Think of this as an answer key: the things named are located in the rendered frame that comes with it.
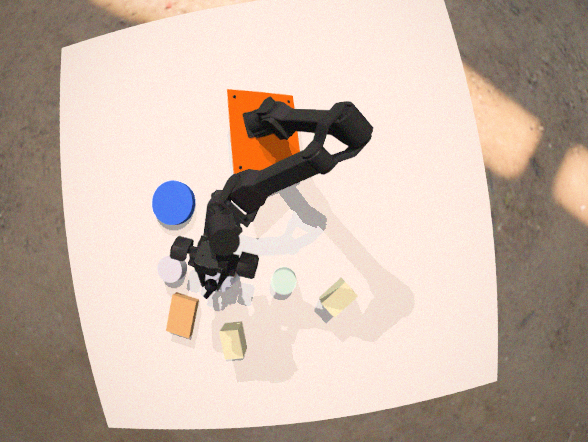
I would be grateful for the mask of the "glass coffee press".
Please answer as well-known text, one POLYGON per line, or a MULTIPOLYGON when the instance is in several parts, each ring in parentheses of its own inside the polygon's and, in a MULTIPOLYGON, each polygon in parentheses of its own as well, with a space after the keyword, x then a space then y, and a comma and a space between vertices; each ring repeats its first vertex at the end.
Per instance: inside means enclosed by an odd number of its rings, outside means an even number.
POLYGON ((211 296, 213 294, 213 292, 224 292, 227 291, 233 283, 235 283, 236 281, 238 281, 238 279, 240 278, 237 273, 235 272, 235 275, 233 277, 227 277, 224 282, 222 283, 222 287, 219 289, 219 291, 217 290, 217 285, 219 282, 219 276, 220 273, 217 273, 216 276, 209 276, 206 275, 206 281, 204 283, 204 287, 207 290, 207 292, 204 294, 204 298, 207 299, 209 296, 211 296))

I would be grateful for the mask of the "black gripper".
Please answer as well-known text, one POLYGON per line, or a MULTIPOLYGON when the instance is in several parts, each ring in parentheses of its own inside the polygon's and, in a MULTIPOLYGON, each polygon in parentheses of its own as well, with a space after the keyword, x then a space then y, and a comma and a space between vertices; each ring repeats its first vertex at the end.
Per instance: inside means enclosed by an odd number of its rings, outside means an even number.
MULTIPOLYGON (((188 265, 194 268, 194 259, 196 257, 197 247, 194 245, 194 239, 187 238, 184 236, 178 236, 174 240, 173 245, 170 248, 170 258, 177 260, 177 261, 184 261, 187 258, 187 254, 189 254, 190 258, 188 261, 188 265)), ((219 282, 217 285, 217 290, 222 287, 222 283, 227 277, 233 277, 235 272, 239 277, 244 277, 248 279, 254 279, 257 272, 257 266, 259 262, 259 258, 257 255, 242 252, 241 255, 232 253, 229 256, 229 263, 228 263, 228 271, 220 273, 219 282), (240 257, 239 257, 240 256, 240 257)), ((204 283, 206 281, 205 274, 197 273, 201 287, 204 287, 204 283)))

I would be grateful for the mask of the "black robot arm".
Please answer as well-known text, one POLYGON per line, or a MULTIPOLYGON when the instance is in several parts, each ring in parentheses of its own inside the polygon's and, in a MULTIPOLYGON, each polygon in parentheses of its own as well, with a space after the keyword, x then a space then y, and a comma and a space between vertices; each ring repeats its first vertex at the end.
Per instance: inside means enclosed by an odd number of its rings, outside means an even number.
POLYGON ((211 193, 205 219, 208 240, 202 235, 197 242, 196 273, 227 273, 227 255, 240 246, 241 224, 247 228, 254 221, 269 195, 317 174, 329 174, 339 162, 356 157, 371 141, 374 129, 350 101, 337 102, 330 110, 294 109, 268 96, 258 109, 243 113, 242 118, 248 138, 276 134, 280 140, 288 140, 295 132, 303 132, 314 134, 313 141, 304 150, 262 170, 247 169, 231 175, 223 190, 211 193), (323 147, 327 135, 347 145, 346 150, 330 154, 323 147))

